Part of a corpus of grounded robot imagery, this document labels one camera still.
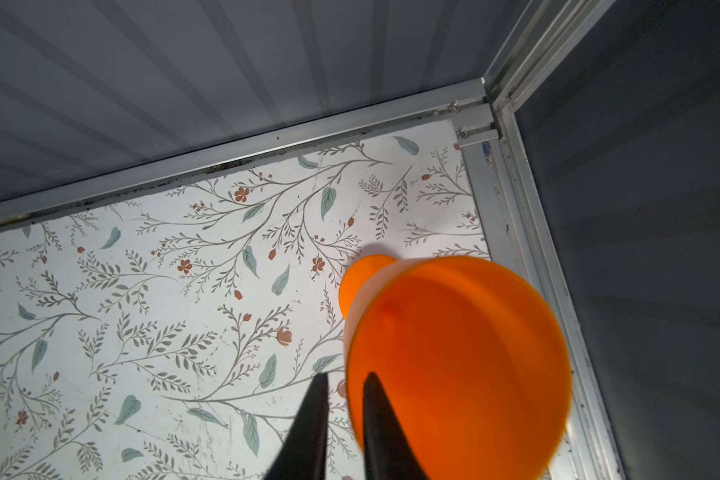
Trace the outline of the orange wine glass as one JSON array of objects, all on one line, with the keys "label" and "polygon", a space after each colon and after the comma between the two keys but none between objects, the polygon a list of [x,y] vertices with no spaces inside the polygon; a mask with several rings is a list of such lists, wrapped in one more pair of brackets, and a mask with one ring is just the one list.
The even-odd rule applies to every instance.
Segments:
[{"label": "orange wine glass", "polygon": [[536,479],[572,401],[560,326],[522,277],[488,260],[357,260],[339,286],[345,387],[363,429],[363,386],[379,377],[432,479]]}]

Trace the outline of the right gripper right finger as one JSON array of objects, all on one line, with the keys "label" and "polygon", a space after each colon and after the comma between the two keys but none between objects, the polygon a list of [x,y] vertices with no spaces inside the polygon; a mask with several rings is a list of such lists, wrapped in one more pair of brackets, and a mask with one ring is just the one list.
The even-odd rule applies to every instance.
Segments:
[{"label": "right gripper right finger", "polygon": [[367,479],[428,479],[373,372],[363,386],[363,451]]}]

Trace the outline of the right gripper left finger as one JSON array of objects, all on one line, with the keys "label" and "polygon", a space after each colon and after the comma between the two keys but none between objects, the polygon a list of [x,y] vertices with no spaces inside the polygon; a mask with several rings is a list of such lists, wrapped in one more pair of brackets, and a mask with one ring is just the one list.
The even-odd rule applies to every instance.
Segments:
[{"label": "right gripper left finger", "polygon": [[315,375],[282,448],[265,475],[266,480],[325,478],[328,397],[328,375]]}]

